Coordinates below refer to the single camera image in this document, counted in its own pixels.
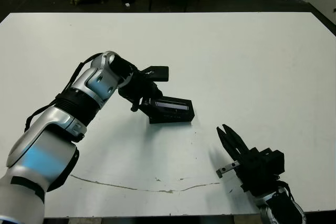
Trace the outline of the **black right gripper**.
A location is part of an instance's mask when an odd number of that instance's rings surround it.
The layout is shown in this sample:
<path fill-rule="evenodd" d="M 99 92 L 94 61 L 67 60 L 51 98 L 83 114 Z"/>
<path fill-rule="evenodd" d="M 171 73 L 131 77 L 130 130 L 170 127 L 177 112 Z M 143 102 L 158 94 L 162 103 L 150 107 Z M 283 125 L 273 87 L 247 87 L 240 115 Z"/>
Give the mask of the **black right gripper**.
<path fill-rule="evenodd" d="M 217 127 L 217 134 L 223 148 L 233 162 L 219 168 L 216 174 L 234 170 L 242 182 L 244 192 L 252 195 L 263 195 L 276 190 L 276 152 L 267 148 L 259 151 L 255 147 L 248 149 L 242 138 L 228 125 L 223 124 L 223 130 Z"/>

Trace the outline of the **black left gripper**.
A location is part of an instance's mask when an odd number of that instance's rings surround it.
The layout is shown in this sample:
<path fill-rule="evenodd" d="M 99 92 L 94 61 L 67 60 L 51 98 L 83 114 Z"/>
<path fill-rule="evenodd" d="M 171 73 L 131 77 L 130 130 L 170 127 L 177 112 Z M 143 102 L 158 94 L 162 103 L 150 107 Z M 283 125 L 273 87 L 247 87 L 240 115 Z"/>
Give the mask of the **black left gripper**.
<path fill-rule="evenodd" d="M 120 96 L 132 103 L 131 111 L 141 110 L 151 117 L 151 104 L 149 99 L 160 99 L 162 91 L 155 82 L 164 82 L 164 68 L 146 68 L 135 70 L 128 84 L 118 89 Z"/>

